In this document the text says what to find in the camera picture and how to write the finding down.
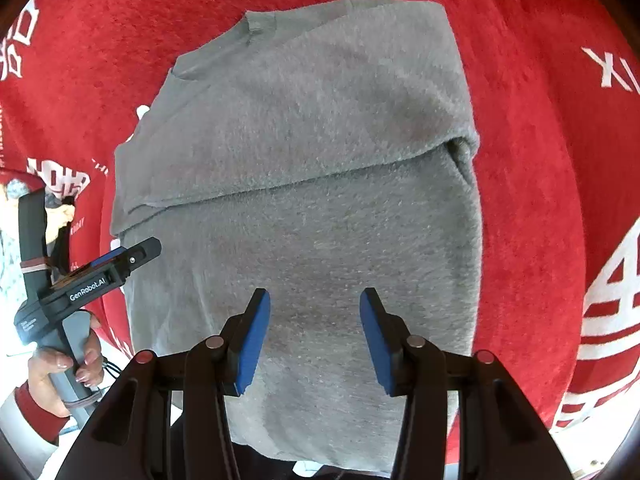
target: gray t-shirt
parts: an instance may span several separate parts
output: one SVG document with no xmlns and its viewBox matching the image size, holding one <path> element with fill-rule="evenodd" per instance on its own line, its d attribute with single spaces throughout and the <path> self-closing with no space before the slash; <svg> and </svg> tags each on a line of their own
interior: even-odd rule
<svg viewBox="0 0 640 480">
<path fill-rule="evenodd" d="M 470 352 L 477 148 L 439 4 L 247 12 L 178 58 L 116 151 L 112 232 L 163 245 L 125 286 L 135 349 L 190 349 L 263 286 L 270 330 L 254 383 L 227 399 L 233 439 L 389 471 L 404 399 L 376 382 L 358 297 L 375 286 L 412 332 Z"/>
</svg>

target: red sleeve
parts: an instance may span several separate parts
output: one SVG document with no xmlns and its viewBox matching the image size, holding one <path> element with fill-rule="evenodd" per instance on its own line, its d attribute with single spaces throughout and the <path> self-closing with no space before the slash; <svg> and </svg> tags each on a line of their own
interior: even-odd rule
<svg viewBox="0 0 640 480">
<path fill-rule="evenodd" d="M 15 390 L 15 403 L 24 419 L 33 430 L 44 440 L 52 444 L 58 439 L 58 435 L 69 417 L 59 418 L 38 406 L 29 393 L 29 385 L 24 383 Z"/>
</svg>

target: metal pin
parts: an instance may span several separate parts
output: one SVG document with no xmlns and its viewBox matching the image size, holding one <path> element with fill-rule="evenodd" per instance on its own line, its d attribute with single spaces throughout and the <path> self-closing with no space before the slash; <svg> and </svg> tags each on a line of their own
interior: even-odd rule
<svg viewBox="0 0 640 480">
<path fill-rule="evenodd" d="M 151 350 L 143 350 L 136 354 L 134 359 L 138 364 L 146 365 L 149 361 L 152 361 L 154 358 L 154 353 Z"/>
<path fill-rule="evenodd" d="M 427 344 L 427 340 L 421 335 L 411 335 L 406 339 L 406 342 L 411 348 L 422 348 Z"/>
<path fill-rule="evenodd" d="M 222 339 L 219 335 L 212 335 L 204 342 L 207 348 L 211 348 L 212 350 L 220 348 L 224 343 L 225 340 Z"/>
<path fill-rule="evenodd" d="M 476 353 L 476 359 L 478 359 L 482 364 L 490 365 L 495 361 L 495 355 L 488 350 L 479 350 Z"/>
</svg>

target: black gripper frame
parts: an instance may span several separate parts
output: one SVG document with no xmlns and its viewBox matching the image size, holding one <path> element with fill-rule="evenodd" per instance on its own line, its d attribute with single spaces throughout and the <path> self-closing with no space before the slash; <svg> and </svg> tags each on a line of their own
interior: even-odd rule
<svg viewBox="0 0 640 480">
<path fill-rule="evenodd" d="M 187 352 L 138 352 L 96 407 L 56 480 L 86 480 L 87 472 L 92 480 L 170 480 L 174 391 L 184 395 L 186 478 L 240 480 L 224 396 L 242 393 L 235 385 L 239 360 L 265 294 L 256 289 L 244 314 L 229 318 L 220 336 Z"/>
<path fill-rule="evenodd" d="M 460 398 L 459 480 L 572 480 L 547 428 L 497 357 L 484 350 L 460 356 L 409 339 L 404 320 L 385 311 L 374 288 L 363 297 L 388 351 L 388 393 L 406 396 L 392 480 L 442 480 L 448 391 Z"/>
</svg>

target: white fabric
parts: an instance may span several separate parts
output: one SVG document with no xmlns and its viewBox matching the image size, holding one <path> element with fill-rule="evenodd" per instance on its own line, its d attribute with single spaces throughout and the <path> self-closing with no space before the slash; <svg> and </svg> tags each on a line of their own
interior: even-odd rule
<svg viewBox="0 0 640 480">
<path fill-rule="evenodd" d="M 22 416 L 12 393 L 0 406 L 0 431 L 29 473 L 38 478 L 47 460 L 58 448 L 44 440 Z"/>
</svg>

